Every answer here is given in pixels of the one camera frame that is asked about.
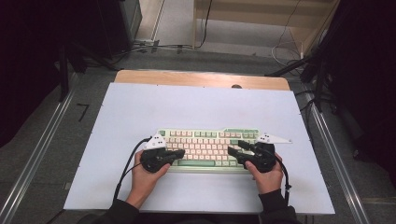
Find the gray floor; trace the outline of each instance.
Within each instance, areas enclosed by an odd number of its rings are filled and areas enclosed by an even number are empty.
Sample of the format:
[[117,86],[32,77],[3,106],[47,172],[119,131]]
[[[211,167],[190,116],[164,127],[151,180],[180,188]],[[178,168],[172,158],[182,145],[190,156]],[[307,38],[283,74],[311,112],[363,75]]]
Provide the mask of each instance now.
[[[273,59],[263,57],[198,51],[183,51],[181,54],[177,54],[176,51],[169,49],[159,49],[155,53],[131,53],[124,57],[118,66],[125,69],[210,71],[246,75],[270,73],[279,68]],[[64,183],[73,181],[79,160],[104,99],[106,88],[114,80],[115,75],[116,72],[108,71],[105,68],[90,68],[86,74],[78,75],[79,83],[76,86],[75,95],[12,223],[45,223],[62,210],[68,192],[64,189]],[[287,75],[287,79],[293,91],[303,90],[297,77]],[[49,122],[50,115],[57,105],[58,96],[59,90],[50,94],[26,121],[17,136],[1,148],[0,203],[5,202],[12,183],[18,177],[40,134],[43,133]],[[306,104],[303,95],[297,96],[297,101],[300,107]],[[90,105],[81,122],[78,120],[84,108],[77,104]],[[370,200],[368,200],[373,198],[388,199],[395,196],[395,189],[389,183],[386,172],[375,163],[353,160],[354,149],[342,123],[330,112],[327,105],[324,105],[323,108],[355,187],[363,200],[366,199],[368,202],[364,204],[364,207],[372,223],[396,223],[396,217],[393,215],[396,208],[395,203],[381,203],[381,201],[369,203]],[[346,197],[312,117],[309,123],[314,135],[318,162],[335,209],[335,215],[317,216],[315,222],[354,223]],[[54,223],[76,223],[79,218],[89,212],[91,211],[66,211]],[[300,215],[299,219],[303,221],[304,216]]]

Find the green and white keyboard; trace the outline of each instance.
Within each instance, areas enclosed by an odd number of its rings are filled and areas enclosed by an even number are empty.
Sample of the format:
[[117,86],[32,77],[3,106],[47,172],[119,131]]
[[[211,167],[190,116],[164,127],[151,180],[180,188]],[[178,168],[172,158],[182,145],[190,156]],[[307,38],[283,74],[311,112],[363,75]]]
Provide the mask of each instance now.
[[235,157],[228,155],[228,147],[252,154],[238,146],[238,140],[256,143],[257,129],[182,130],[160,129],[167,150],[184,149],[183,159],[174,161],[170,172],[247,174]]

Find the person's right hand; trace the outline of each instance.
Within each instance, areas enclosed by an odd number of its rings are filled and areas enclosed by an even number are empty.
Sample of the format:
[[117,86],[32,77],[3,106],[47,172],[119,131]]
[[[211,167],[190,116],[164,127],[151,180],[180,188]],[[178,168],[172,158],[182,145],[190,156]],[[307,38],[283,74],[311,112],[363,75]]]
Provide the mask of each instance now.
[[[282,158],[279,155],[276,154],[276,156],[282,161]],[[265,194],[280,189],[283,172],[278,161],[276,162],[272,171],[267,173],[260,173],[256,166],[250,161],[246,161],[245,165],[253,175],[253,178],[256,180],[257,189],[259,190],[260,194]]]

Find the table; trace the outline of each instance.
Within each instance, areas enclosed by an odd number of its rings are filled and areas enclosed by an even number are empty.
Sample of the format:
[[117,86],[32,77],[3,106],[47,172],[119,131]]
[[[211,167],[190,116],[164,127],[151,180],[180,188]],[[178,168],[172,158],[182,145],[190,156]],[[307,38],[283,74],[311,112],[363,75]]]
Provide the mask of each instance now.
[[[234,84],[244,89],[231,89]],[[230,104],[227,97],[236,104]],[[219,129],[219,123],[257,125],[262,131],[291,139],[293,144],[276,145],[293,185],[290,204],[297,213],[334,213],[286,79],[170,71],[118,73],[107,91],[64,209],[107,209],[132,148],[156,129],[169,125]],[[120,199],[126,198],[130,187],[127,175]],[[181,173],[161,178],[141,208],[142,212],[233,214],[261,210],[250,175]]]
[[[340,0],[214,0],[210,20],[238,21],[290,28],[299,52],[307,55],[328,28]],[[194,0],[192,47],[195,48],[196,20],[206,19],[210,0]]]

